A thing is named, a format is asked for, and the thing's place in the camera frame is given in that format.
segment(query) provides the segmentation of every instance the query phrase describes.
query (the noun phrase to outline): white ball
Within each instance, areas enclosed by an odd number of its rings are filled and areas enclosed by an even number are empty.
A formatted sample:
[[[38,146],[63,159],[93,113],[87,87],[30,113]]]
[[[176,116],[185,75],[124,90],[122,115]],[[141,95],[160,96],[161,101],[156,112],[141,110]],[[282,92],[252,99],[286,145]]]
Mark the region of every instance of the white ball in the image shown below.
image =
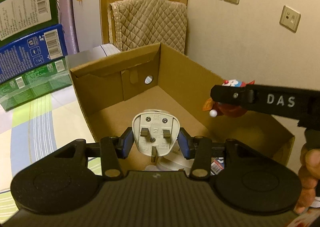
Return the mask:
[[[209,114],[211,117],[216,117],[218,115],[218,112],[216,110],[211,110]]]

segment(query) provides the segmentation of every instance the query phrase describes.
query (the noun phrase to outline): blue box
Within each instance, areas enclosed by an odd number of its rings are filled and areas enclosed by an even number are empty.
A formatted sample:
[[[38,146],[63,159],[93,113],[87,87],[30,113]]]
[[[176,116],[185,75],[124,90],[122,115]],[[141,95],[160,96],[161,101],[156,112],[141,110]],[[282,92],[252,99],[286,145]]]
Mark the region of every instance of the blue box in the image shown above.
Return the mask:
[[[66,55],[61,24],[32,33],[0,48],[0,83]]]

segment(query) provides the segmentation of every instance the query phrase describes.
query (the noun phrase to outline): metal screw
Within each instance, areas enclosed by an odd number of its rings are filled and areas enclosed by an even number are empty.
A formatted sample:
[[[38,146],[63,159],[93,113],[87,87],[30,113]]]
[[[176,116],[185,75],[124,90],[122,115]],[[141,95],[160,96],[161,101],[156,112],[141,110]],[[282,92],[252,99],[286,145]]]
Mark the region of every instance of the metal screw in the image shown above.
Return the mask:
[[[116,169],[106,170],[104,174],[108,177],[118,177],[120,176],[121,172]]]
[[[196,177],[205,177],[208,174],[208,171],[204,169],[196,169],[192,171],[192,174]]]

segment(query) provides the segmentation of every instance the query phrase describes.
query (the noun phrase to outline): hand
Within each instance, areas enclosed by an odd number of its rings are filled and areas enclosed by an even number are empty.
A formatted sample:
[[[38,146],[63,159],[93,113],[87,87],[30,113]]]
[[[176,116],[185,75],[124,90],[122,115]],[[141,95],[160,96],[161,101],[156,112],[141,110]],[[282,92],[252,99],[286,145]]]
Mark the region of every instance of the hand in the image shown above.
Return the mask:
[[[301,214],[306,207],[309,207],[316,197],[316,186],[320,179],[320,149],[307,150],[305,145],[301,149],[301,168],[299,178],[302,184],[302,191],[294,211]]]

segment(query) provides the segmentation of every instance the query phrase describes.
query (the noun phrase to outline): white plug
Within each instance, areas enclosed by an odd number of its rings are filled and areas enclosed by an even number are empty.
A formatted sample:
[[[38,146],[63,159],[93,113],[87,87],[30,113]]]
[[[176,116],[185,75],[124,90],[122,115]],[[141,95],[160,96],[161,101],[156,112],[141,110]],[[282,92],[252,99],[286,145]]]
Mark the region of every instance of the white plug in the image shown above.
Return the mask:
[[[155,153],[161,157],[171,151],[180,131],[180,123],[167,111],[148,109],[135,116],[132,131],[138,150],[155,158]]]

